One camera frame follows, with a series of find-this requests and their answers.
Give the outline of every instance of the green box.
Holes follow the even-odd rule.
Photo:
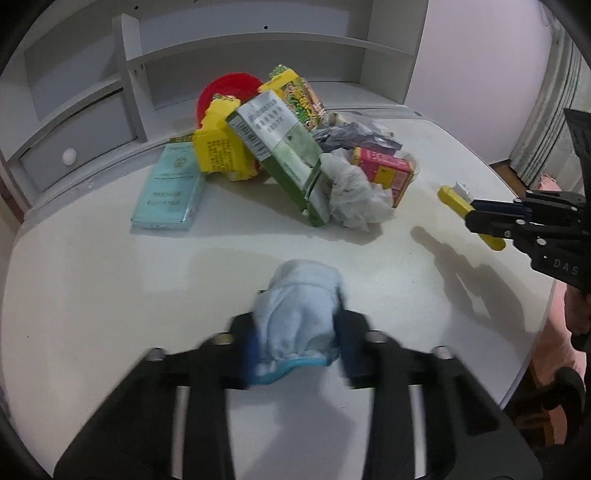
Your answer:
[[[326,176],[320,169],[322,149],[277,94],[268,90],[258,95],[232,112],[227,121],[310,224],[328,223]]]

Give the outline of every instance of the snack package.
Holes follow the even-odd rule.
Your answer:
[[[263,83],[258,91],[263,93],[273,90],[302,125],[308,130],[315,128],[325,110],[308,82],[284,65],[278,65],[270,77],[271,80]]]
[[[369,181],[392,189],[396,208],[413,179],[413,167],[408,160],[357,147],[353,150],[353,165],[360,167]]]
[[[251,152],[226,123],[226,117],[240,104],[233,96],[213,96],[202,127],[193,134],[193,146],[202,172],[223,172],[232,181],[247,180],[258,174]]]
[[[312,226],[330,219],[322,150],[273,90],[239,107],[228,125],[276,179]]]

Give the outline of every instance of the cardboard box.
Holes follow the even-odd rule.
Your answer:
[[[357,147],[353,151],[354,165],[367,175],[369,181],[392,189],[393,207],[396,208],[413,179],[413,167],[408,160]]]
[[[320,169],[322,150],[273,90],[240,106],[228,116],[228,125],[312,226],[329,221],[326,176]]]

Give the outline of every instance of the wooden floor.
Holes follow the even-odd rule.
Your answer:
[[[518,197],[525,195],[527,186],[517,176],[517,173],[509,165],[499,165],[492,167],[496,174],[505,180],[505,183],[515,192]]]

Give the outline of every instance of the curtain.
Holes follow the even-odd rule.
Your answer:
[[[511,167],[530,188],[543,173],[563,190],[582,192],[579,159],[574,154],[564,109],[590,111],[591,71],[559,22],[551,24],[553,43],[540,94],[511,153]]]

